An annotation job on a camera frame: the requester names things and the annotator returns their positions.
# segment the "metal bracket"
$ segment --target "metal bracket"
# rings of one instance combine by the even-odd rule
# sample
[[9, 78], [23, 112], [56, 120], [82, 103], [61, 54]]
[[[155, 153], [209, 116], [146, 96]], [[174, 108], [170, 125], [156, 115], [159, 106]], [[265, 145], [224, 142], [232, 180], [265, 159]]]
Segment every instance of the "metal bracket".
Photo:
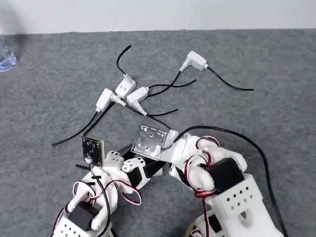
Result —
[[141, 124], [133, 143], [132, 151], [144, 157], [159, 160], [167, 132]]

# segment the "red and white wire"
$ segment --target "red and white wire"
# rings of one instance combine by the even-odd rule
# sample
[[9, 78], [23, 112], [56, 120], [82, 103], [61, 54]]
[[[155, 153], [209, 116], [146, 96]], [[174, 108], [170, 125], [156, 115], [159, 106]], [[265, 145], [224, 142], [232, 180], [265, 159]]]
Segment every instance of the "red and white wire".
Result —
[[[121, 195], [123, 196], [123, 198], [128, 201], [129, 203], [133, 204], [133, 205], [141, 205], [142, 204], [142, 195], [140, 194], [139, 190], [135, 187], [133, 187], [132, 185], [122, 181], [122, 180], [112, 180], [111, 182], [109, 182], [106, 186], [105, 186], [105, 190], [111, 185], [111, 184], [115, 184], [115, 183], [121, 183], [123, 184], [124, 186], [126, 187], [129, 187], [130, 189], [132, 189], [139, 197], [139, 201], [135, 201], [133, 199], [130, 199], [129, 197], [126, 196], [125, 193], [121, 193]], [[102, 194], [99, 194], [99, 195], [96, 195], [96, 196], [93, 196], [93, 197], [90, 197], [91, 200], [97, 200], [99, 197], [101, 197]]]
[[203, 203], [203, 209], [204, 209], [204, 220], [205, 220], [205, 226], [206, 226], [206, 237], [209, 237], [209, 220], [208, 220], [208, 217], [207, 217], [207, 207], [206, 207], [204, 198], [202, 198], [202, 203]]
[[53, 227], [53, 232], [52, 232], [51, 236], [54, 235], [54, 231], [55, 231], [55, 229], [56, 229], [56, 227], [57, 227], [57, 225], [58, 225], [58, 223], [59, 223], [59, 221], [60, 221], [60, 218], [62, 217], [62, 215], [63, 215], [64, 213], [66, 213], [66, 211], [65, 211], [65, 208], [63, 207], [63, 208], [59, 211], [59, 213], [58, 213], [58, 215], [57, 215], [57, 217], [56, 217], [56, 219], [55, 219], [54, 227]]
[[202, 140], [202, 139], [209, 139], [209, 140], [212, 140], [213, 142], [216, 143], [216, 145], [217, 145], [218, 147], [220, 147], [219, 142], [218, 142], [218, 140], [217, 140], [215, 137], [212, 137], [212, 136], [202, 136], [202, 137], [200, 137], [200, 138], [197, 140], [197, 142], [196, 142], [196, 148], [197, 148], [197, 149], [200, 149], [200, 147], [199, 147], [199, 145], [198, 145], [198, 142], [199, 142], [200, 140]]
[[[197, 156], [198, 156], [198, 157], [201, 157], [201, 158], [205, 161], [205, 164], [206, 164], [206, 165], [208, 164], [208, 161], [207, 161], [203, 156], [201, 156], [201, 155], [197, 155]], [[192, 183], [191, 183], [191, 181], [190, 181], [190, 179], [189, 179], [189, 166], [190, 166], [190, 164], [191, 164], [191, 160], [192, 160], [194, 157], [196, 157], [196, 155], [192, 155], [192, 156], [190, 156], [190, 157], [187, 159], [186, 164], [185, 164], [185, 167], [184, 167], [184, 175], [185, 175], [185, 177], [186, 177], [186, 179], [187, 179], [187, 181], [188, 181], [190, 187], [195, 191], [195, 193], [203, 193], [203, 192], [205, 192], [205, 190], [196, 189], [196, 188], [192, 185]]]
[[195, 237], [194, 234], [196, 234], [196, 233], [199, 233], [200, 236], [202, 236], [202, 233], [201, 233], [201, 231], [199, 231], [199, 230], [192, 230], [192, 231], [191, 231], [191, 235], [192, 235], [193, 237]]

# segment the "cable connector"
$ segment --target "cable connector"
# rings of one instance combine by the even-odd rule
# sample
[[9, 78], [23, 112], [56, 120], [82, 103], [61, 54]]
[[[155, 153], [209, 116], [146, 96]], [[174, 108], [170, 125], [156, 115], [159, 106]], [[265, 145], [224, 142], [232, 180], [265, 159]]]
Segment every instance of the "cable connector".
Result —
[[142, 115], [146, 116], [147, 112], [143, 109], [143, 107], [139, 104], [142, 100], [144, 100], [148, 96], [148, 87], [141, 87], [135, 90], [127, 97], [127, 103], [136, 109], [138, 112], [142, 113]]
[[125, 106], [126, 103], [123, 102], [118, 96], [116, 96], [113, 91], [105, 88], [99, 97], [97, 104], [96, 104], [96, 111], [97, 112], [103, 112], [108, 107], [109, 103], [113, 101], [115, 103], [118, 103], [122, 106]]
[[135, 89], [135, 87], [136, 82], [128, 74], [124, 74], [124, 79], [115, 89], [115, 94], [119, 98], [125, 99]]
[[193, 66], [196, 69], [202, 71], [208, 67], [208, 64], [205, 58], [201, 57], [199, 54], [195, 53], [194, 51], [191, 51], [188, 54], [187, 59], [182, 64], [180, 71], [183, 72], [188, 66]]

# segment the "black wire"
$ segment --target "black wire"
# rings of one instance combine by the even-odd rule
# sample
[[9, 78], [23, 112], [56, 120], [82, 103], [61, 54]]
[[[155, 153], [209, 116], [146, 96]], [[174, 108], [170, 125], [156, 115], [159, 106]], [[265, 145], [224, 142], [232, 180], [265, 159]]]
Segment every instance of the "black wire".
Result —
[[64, 143], [64, 142], [69, 141], [70, 139], [73, 139], [73, 138], [76, 137], [78, 134], [82, 133], [82, 132], [92, 123], [92, 121], [95, 119], [95, 117], [97, 116], [97, 114], [98, 114], [98, 112], [95, 112], [95, 114], [93, 115], [93, 117], [92, 117], [92, 119], [89, 121], [89, 123], [88, 123], [83, 129], [81, 129], [79, 132], [77, 132], [75, 135], [72, 135], [71, 137], [69, 137], [69, 138], [67, 138], [67, 139], [65, 139], [65, 140], [62, 140], [62, 141], [60, 141], [60, 142], [53, 143], [53, 144], [51, 144], [51, 145], [52, 145], [53, 147], [54, 147], [54, 146], [57, 146], [57, 145], [59, 145], [59, 144], [62, 144], [62, 143]]
[[97, 236], [97, 237], [102, 237], [104, 235], [104, 233], [107, 231], [107, 229], [108, 229], [108, 227], [110, 225], [111, 210], [110, 210], [110, 203], [109, 203], [107, 194], [105, 193], [105, 189], [104, 189], [101, 181], [99, 179], [96, 179], [96, 180], [97, 180], [97, 183], [98, 183], [98, 185], [100, 186], [100, 188], [102, 190], [102, 193], [103, 193], [103, 196], [104, 196], [104, 199], [105, 199], [105, 203], [106, 203], [106, 206], [107, 206], [107, 213], [108, 213], [107, 223], [106, 223], [103, 231]]
[[147, 116], [149, 116], [149, 117], [159, 117], [159, 116], [169, 115], [169, 114], [172, 114], [172, 113], [177, 112], [177, 111], [178, 111], [178, 109], [175, 109], [175, 110], [171, 110], [171, 111], [168, 111], [168, 112], [162, 113], [162, 114], [156, 114], [156, 115], [149, 115], [149, 114], [147, 114]]
[[188, 85], [191, 85], [193, 84], [194, 82], [196, 82], [197, 80], [194, 79], [193, 81], [187, 83], [187, 84], [184, 84], [184, 85], [170, 85], [170, 84], [156, 84], [156, 85], [151, 85], [149, 86], [149, 89], [153, 88], [153, 87], [156, 87], [156, 86], [169, 86], [169, 87], [175, 87], [175, 88], [181, 88], [181, 87], [185, 87], [185, 86], [188, 86]]
[[102, 119], [102, 117], [107, 113], [107, 111], [110, 110], [110, 108], [112, 108], [112, 106], [115, 104], [115, 102], [110, 102], [108, 107], [105, 109], [105, 111], [103, 111], [103, 113], [100, 115], [100, 117], [90, 126], [90, 128], [87, 129], [86, 132], [84, 132], [83, 136], [87, 135], [89, 131], [91, 131], [95, 125], [98, 124], [98, 122]]
[[124, 49], [124, 50], [122, 51], [122, 53], [119, 54], [118, 59], [117, 59], [117, 67], [118, 67], [118, 69], [119, 69], [124, 75], [126, 75], [126, 73], [119, 67], [119, 60], [120, 60], [120, 58], [123, 56], [123, 54], [125, 54], [126, 51], [128, 51], [131, 47], [132, 47], [131, 45], [129, 45], [128, 47], [126, 47], [126, 49]]
[[180, 73], [181, 73], [181, 71], [178, 72], [176, 78], [175, 78], [175, 79], [172, 81], [172, 83], [171, 83], [170, 85], [168, 85], [165, 89], [163, 89], [163, 90], [161, 90], [161, 91], [159, 91], [159, 92], [157, 92], [157, 93], [151, 94], [151, 95], [147, 96], [147, 98], [148, 98], [148, 97], [153, 97], [153, 96], [156, 96], [156, 95], [160, 95], [161, 93], [164, 93], [166, 90], [168, 90], [171, 86], [174, 85], [174, 83], [176, 83], [176, 81], [177, 81], [177, 79], [178, 79]]
[[240, 88], [240, 87], [236, 87], [234, 85], [231, 85], [227, 81], [222, 79], [221, 76], [218, 75], [213, 69], [211, 69], [210, 67], [207, 67], [207, 69], [209, 69], [212, 73], [214, 73], [223, 83], [225, 83], [226, 85], [228, 85], [229, 87], [231, 87], [231, 88], [233, 88], [235, 90], [244, 90], [244, 91], [252, 91], [252, 90], [254, 90], [254, 89], [244, 89], [244, 88]]
[[245, 135], [243, 134], [240, 134], [238, 132], [235, 132], [235, 131], [231, 131], [231, 130], [228, 130], [228, 129], [225, 129], [225, 128], [221, 128], [221, 127], [213, 127], [213, 126], [204, 126], [204, 125], [200, 125], [200, 126], [193, 126], [193, 127], [189, 127], [187, 128], [186, 130], [184, 130], [183, 132], [181, 132], [174, 140], [174, 143], [176, 141], [178, 141], [185, 133], [187, 133], [188, 131], [191, 131], [191, 130], [194, 130], [194, 129], [212, 129], [212, 130], [217, 130], [217, 131], [221, 131], [221, 132], [226, 132], [226, 133], [230, 133], [230, 134], [233, 134], [237, 137], [240, 137], [244, 140], [246, 140], [247, 142], [249, 142], [252, 146], [254, 146], [257, 151], [259, 152], [259, 154], [261, 155], [262, 157], [262, 160], [263, 160], [263, 164], [264, 164], [264, 167], [265, 167], [265, 172], [266, 172], [266, 178], [267, 178], [267, 185], [268, 185], [268, 189], [269, 189], [269, 193], [270, 193], [270, 197], [271, 197], [271, 201], [272, 201], [272, 204], [273, 204], [273, 207], [276, 211], [276, 216], [278, 218], [278, 221], [281, 225], [281, 228], [282, 228], [282, 231], [283, 231], [283, 234], [284, 234], [284, 237], [288, 237], [288, 234], [287, 234], [287, 230], [285, 228], [285, 225], [284, 225], [284, 222], [283, 222], [283, 219], [282, 219], [282, 216], [281, 216], [281, 213], [278, 209], [278, 206], [277, 206], [277, 201], [276, 201], [276, 198], [275, 198], [275, 195], [273, 193], [273, 189], [272, 189], [272, 184], [271, 184], [271, 177], [270, 177], [270, 171], [269, 171], [269, 165], [268, 165], [268, 160], [267, 160], [267, 157], [266, 155], [264, 154], [263, 150], [254, 142], [252, 141], [250, 138], [246, 137]]
[[[140, 112], [138, 112], [137, 110], [133, 109], [133, 108], [130, 107], [129, 105], [126, 105], [125, 107], [128, 108], [129, 110], [133, 111], [134, 113], [137, 113], [138, 115], [144, 116], [142, 113], [140, 113]], [[161, 120], [159, 120], [159, 119], [157, 119], [157, 118], [155, 118], [155, 117], [153, 117], [153, 116], [146, 115], [146, 117], [149, 117], [150, 119], [159, 122], [160, 124], [162, 124], [163, 126], [165, 126], [166, 128], [168, 128], [169, 130], [171, 129], [171, 127], [168, 126], [166, 123], [164, 123], [163, 121], [161, 121]]]

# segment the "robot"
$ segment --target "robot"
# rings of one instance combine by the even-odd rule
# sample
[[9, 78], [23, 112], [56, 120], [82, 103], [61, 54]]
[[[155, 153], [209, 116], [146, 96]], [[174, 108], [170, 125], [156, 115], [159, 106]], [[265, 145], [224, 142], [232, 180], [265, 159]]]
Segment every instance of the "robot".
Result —
[[[153, 176], [178, 179], [204, 205], [195, 220], [193, 237], [283, 237], [274, 226], [263, 197], [247, 163], [236, 152], [220, 147], [211, 136], [168, 132], [141, 124], [135, 141], [119, 151], [104, 152], [104, 143], [83, 137], [87, 174], [74, 183], [74, 197], [60, 211], [53, 237], [116, 237], [110, 215], [118, 205], [118, 194], [140, 205], [139, 190]], [[136, 193], [139, 200], [128, 194]]]

